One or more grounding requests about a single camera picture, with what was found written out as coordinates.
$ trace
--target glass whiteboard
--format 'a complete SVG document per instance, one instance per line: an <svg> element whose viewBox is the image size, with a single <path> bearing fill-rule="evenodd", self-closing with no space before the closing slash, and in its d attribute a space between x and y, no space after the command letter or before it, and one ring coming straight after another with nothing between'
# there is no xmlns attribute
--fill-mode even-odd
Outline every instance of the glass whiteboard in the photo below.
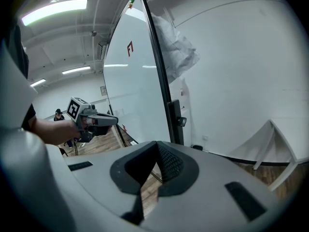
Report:
<svg viewBox="0 0 309 232"><path fill-rule="evenodd" d="M161 69L157 70L153 46L145 6L141 0L134 0L118 21L103 73L118 125L138 143L170 142L167 102L162 96Z"/></svg>

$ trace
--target white ceiling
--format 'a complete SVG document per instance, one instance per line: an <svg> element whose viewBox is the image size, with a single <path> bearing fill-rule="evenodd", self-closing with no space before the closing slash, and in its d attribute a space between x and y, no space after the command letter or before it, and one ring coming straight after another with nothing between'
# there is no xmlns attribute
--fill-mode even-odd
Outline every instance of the white ceiling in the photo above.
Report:
<svg viewBox="0 0 309 232"><path fill-rule="evenodd" d="M23 46L29 58L28 80L32 83L42 78L48 85L81 73L63 75L62 71L74 67L89 66L91 72L100 72L102 62L97 59L97 45L106 41L123 8L129 0L99 0L94 37L92 36L95 7L98 0L88 0L87 8L54 14L24 26L19 20Z"/></svg>

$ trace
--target black rectangular strip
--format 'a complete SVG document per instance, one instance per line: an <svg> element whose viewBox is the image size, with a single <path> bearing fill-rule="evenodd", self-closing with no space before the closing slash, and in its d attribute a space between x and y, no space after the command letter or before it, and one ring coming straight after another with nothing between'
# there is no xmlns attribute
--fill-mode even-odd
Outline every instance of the black rectangular strip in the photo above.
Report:
<svg viewBox="0 0 309 232"><path fill-rule="evenodd" d="M71 171L75 171L75 170L79 170L82 168L86 168L86 167L90 167L93 164L89 161L85 161L85 162L81 162L81 163L77 163L77 164L72 164L72 165L68 165L69 169Z"/></svg>
<svg viewBox="0 0 309 232"><path fill-rule="evenodd" d="M266 209L241 183L231 182L226 184L225 188L231 194L249 221L256 219L266 212Z"/></svg>

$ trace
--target ceiling light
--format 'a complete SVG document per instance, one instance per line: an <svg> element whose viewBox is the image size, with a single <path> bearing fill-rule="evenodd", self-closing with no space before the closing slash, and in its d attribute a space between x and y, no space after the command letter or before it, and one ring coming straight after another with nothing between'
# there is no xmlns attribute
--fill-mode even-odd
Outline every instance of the ceiling light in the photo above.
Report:
<svg viewBox="0 0 309 232"><path fill-rule="evenodd" d="M104 67L125 67L127 64L104 64Z"/></svg>
<svg viewBox="0 0 309 232"><path fill-rule="evenodd" d="M71 10L83 10L87 7L87 1L88 0L70 0L70 1L53 3L24 16L22 18L22 21L24 25L27 26L30 23L42 19L44 17L47 17L49 15Z"/></svg>
<svg viewBox="0 0 309 232"><path fill-rule="evenodd" d="M72 73L72 72L79 72L79 71L84 71L84 70L89 70L89 69L90 69L90 66L85 66L85 67L76 68L76 69L73 69L73 70L62 72L62 74L65 75L65 74L69 74L69 73Z"/></svg>
<svg viewBox="0 0 309 232"><path fill-rule="evenodd" d="M126 14L146 22L146 18L145 18L143 11L140 11L135 8L131 8L131 9L126 10Z"/></svg>
<svg viewBox="0 0 309 232"><path fill-rule="evenodd" d="M40 83L43 83L43 82L45 82L45 81L46 81L45 79L42 79L42 80L40 80L40 81L37 81L36 83L31 84L30 86L31 86L31 87L34 87L34 86L36 86L36 85L38 85L38 84L40 84Z"/></svg>

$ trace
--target table leg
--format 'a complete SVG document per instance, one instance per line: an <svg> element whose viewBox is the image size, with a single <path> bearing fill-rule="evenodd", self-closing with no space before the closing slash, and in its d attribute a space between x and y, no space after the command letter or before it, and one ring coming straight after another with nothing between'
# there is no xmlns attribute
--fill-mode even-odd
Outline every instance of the table leg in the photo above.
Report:
<svg viewBox="0 0 309 232"><path fill-rule="evenodd" d="M270 184L268 187L271 191L275 190L278 186L280 186L287 177L293 172L293 170L297 167L298 163L291 159L289 165L284 169L284 171L278 176L278 178Z"/></svg>
<svg viewBox="0 0 309 232"><path fill-rule="evenodd" d="M269 148L269 143L274 138L274 136L275 136L275 128L273 127L273 125L271 125L271 133L268 136L266 143L263 145L260 152L258 153L257 162L253 166L254 170L257 170L257 168L261 165L263 159L265 158L265 156L267 154L267 149Z"/></svg>
<svg viewBox="0 0 309 232"><path fill-rule="evenodd" d="M119 137L118 137L118 135L117 135L117 133L116 133L116 130L115 130L114 126L112 126L112 132L113 132L113 134L114 134L114 136L115 136L115 138L116 138L118 144L120 145L120 148L123 148L123 146L122 146L122 144L121 144L121 141L120 141L120 139L119 139Z"/></svg>

